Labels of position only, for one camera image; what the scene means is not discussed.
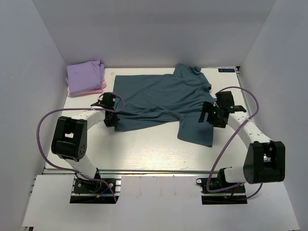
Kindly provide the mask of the teal blue t shirt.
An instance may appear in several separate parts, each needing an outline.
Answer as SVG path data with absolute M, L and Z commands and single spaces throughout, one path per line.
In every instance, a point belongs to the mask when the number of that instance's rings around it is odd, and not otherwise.
M 211 84 L 197 66 L 177 64 L 173 74 L 117 75 L 113 92 L 125 101 L 116 132 L 179 122 L 178 139 L 211 147 L 214 128 L 199 123 L 204 102 L 213 103 Z

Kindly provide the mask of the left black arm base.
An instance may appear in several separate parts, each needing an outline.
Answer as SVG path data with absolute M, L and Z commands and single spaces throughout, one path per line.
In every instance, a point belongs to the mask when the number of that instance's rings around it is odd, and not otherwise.
M 71 204 L 116 204 L 120 196 L 121 177 L 110 174 L 101 174 L 101 181 L 90 181 L 75 176 L 70 196 Z

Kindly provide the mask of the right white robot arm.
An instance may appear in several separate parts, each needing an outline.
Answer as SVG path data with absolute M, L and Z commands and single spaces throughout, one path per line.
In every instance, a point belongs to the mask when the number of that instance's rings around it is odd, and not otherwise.
M 285 145 L 267 137 L 248 117 L 246 109 L 235 105 L 231 91 L 216 93 L 214 103 L 204 102 L 199 122 L 216 128 L 231 127 L 247 148 L 244 164 L 219 170 L 210 180 L 211 190 L 230 191 L 237 184 L 281 182 L 285 178 Z

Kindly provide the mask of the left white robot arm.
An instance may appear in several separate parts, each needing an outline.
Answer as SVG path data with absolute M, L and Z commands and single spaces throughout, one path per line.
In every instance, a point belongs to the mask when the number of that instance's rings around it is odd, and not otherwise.
M 79 178 L 86 180 L 85 186 L 91 192 L 101 188 L 102 180 L 98 169 L 86 155 L 88 130 L 99 122 L 104 122 L 108 128 L 117 126 L 120 119 L 115 112 L 115 102 L 118 98 L 114 93 L 104 93 L 89 110 L 74 117 L 61 116 L 57 120 L 51 152 L 65 160 Z

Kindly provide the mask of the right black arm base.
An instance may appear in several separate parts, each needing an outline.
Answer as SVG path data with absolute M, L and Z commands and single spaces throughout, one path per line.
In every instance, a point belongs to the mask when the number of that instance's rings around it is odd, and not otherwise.
M 247 204 L 246 191 L 243 185 L 221 192 L 209 192 L 206 188 L 208 178 L 197 178 L 195 183 L 201 187 L 202 205 L 243 205 Z M 210 190 L 220 190 L 236 183 L 227 183 L 223 170 L 212 176 L 209 182 Z

